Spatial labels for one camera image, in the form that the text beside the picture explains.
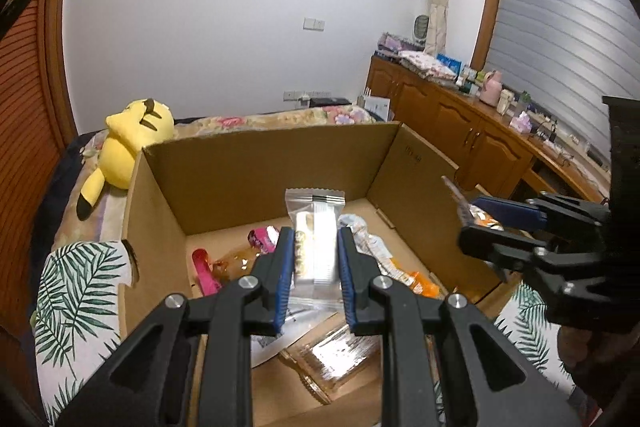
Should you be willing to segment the person's right hand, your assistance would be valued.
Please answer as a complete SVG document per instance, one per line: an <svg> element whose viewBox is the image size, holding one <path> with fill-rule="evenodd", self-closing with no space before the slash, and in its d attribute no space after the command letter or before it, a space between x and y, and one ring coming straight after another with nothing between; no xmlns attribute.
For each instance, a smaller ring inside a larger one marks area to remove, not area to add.
<svg viewBox="0 0 640 427"><path fill-rule="evenodd" d="M639 382L639 325L626 334L562 326L558 352L574 383L602 410L623 387Z"/></svg>

